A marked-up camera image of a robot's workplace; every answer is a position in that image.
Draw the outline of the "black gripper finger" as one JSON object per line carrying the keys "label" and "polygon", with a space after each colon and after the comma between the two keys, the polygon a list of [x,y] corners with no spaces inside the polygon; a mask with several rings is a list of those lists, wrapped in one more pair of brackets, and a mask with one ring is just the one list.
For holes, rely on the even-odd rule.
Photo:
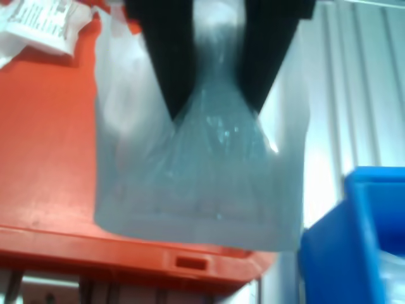
{"label": "black gripper finger", "polygon": [[172,119],[185,106],[196,81],[192,1],[125,1],[138,21]]}
{"label": "black gripper finger", "polygon": [[246,25],[239,61],[240,89],[259,113],[301,20],[313,16],[315,0],[245,1]]}

